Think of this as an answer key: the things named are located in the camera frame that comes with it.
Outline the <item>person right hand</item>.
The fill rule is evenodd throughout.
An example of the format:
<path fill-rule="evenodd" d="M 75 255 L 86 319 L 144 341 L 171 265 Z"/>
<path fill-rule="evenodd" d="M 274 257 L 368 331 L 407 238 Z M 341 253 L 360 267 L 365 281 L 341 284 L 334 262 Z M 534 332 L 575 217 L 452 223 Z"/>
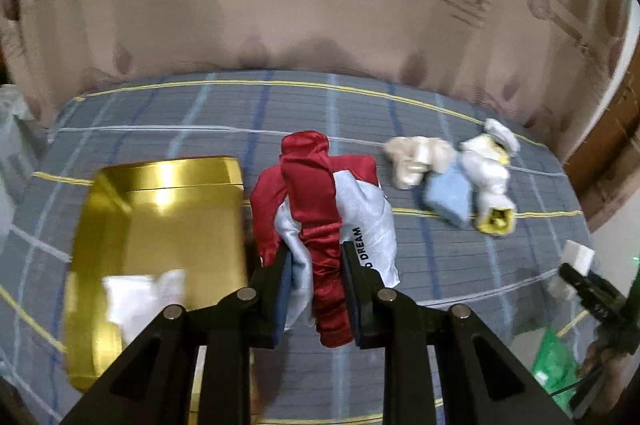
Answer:
<path fill-rule="evenodd" d="M 591 343 L 585 361 L 577 371 L 579 377 L 584 377 L 598 367 L 602 369 L 604 382 L 590 405 L 590 410 L 595 415 L 605 415 L 614 409 L 614 405 L 630 383 L 631 376 L 639 367 L 639 353 L 633 356 L 628 353 L 616 353 L 614 349 L 605 348 L 604 344 L 604 338 L 598 338 Z"/>

